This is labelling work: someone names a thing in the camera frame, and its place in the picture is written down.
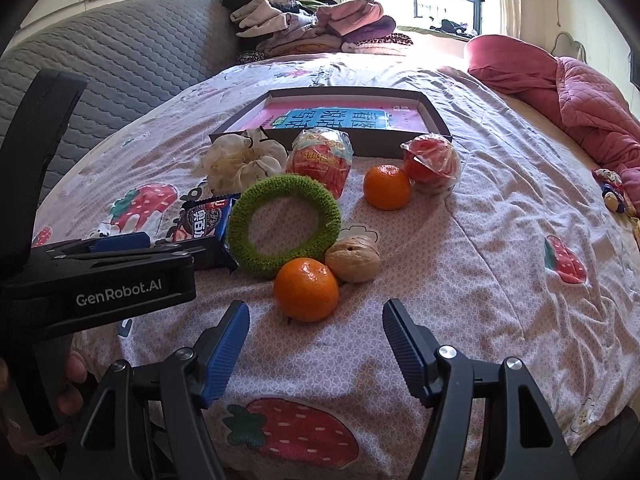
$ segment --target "gray quilted mattress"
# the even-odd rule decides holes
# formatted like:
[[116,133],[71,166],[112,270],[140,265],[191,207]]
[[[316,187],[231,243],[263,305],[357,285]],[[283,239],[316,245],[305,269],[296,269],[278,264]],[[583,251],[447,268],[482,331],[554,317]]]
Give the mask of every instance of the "gray quilted mattress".
[[0,59],[0,139],[41,68],[90,82],[44,179],[40,201],[101,140],[236,62],[220,0],[129,0],[47,27]]

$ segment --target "strawberry print bed sheet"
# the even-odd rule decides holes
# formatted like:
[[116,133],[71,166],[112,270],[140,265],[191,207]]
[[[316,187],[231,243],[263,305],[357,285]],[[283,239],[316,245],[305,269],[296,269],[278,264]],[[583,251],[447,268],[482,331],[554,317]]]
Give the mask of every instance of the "strawberry print bed sheet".
[[[208,134],[269,89],[313,85],[423,92],[462,158],[456,188],[378,211],[362,199],[364,174],[394,161],[356,157],[338,202],[346,226],[379,235],[382,272],[343,285],[334,315],[289,322],[274,307],[271,282],[202,271],[193,302],[77,334],[92,370],[102,374],[120,358],[162,360],[244,300],[250,333],[225,397],[205,413],[223,463],[260,480],[403,479],[429,413],[409,395],[383,333],[382,305],[400,298],[416,322],[470,358],[521,357],[572,450],[614,418],[640,386],[637,249],[575,161],[451,68],[334,54],[226,70],[97,146],[40,207],[34,243],[136,230],[170,236],[182,203],[208,196]],[[266,251],[291,246],[312,218],[279,201],[252,222],[252,239]],[[476,406],[465,479],[474,474],[481,417]]]

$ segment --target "blue gripper pad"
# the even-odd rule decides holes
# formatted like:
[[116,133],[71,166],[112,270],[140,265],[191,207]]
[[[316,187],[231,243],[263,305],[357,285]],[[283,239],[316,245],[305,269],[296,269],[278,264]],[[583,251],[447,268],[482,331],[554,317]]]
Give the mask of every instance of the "blue gripper pad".
[[132,251],[135,249],[148,249],[151,247],[151,239],[145,232],[131,233],[128,235],[110,236],[100,238],[89,248],[91,253],[109,253],[111,251]]
[[200,391],[195,402],[206,410],[225,393],[231,373],[249,332],[249,307],[234,301],[215,328],[205,330],[193,349],[201,367]]
[[426,364],[420,356],[420,349],[417,347],[416,341],[411,338],[402,321],[398,308],[404,310],[404,306],[399,300],[389,300],[385,303],[382,308],[382,327],[398,362],[404,382],[409,388],[409,393],[412,397],[419,399],[421,403],[427,404],[430,394],[426,387]]

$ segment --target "metal screw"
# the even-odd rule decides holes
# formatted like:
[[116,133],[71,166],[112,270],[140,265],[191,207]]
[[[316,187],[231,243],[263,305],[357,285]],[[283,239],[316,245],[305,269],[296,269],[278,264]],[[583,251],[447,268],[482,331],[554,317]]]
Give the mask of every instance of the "metal screw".
[[180,359],[180,361],[186,361],[193,357],[193,350],[191,348],[180,348],[175,351],[175,356]]
[[518,359],[517,357],[509,357],[507,359],[507,366],[511,370],[521,370],[522,369],[522,361],[520,361],[520,359]]
[[445,359],[453,359],[458,355],[458,351],[453,346],[444,345],[438,349],[438,353]]
[[111,370],[114,372],[121,372],[127,367],[127,362],[124,359],[119,359],[111,363]]

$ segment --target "green ring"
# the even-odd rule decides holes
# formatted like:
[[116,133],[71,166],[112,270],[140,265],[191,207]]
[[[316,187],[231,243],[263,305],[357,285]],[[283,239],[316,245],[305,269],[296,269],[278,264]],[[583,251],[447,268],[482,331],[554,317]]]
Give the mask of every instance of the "green ring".
[[[258,253],[249,241],[249,222],[259,207],[280,197],[298,197],[311,203],[319,215],[318,229],[300,247],[267,256]],[[322,260],[338,239],[341,224],[338,203],[322,184],[308,176],[284,174],[261,180],[242,193],[231,211],[226,240],[240,267],[255,276],[273,278],[293,259]]]

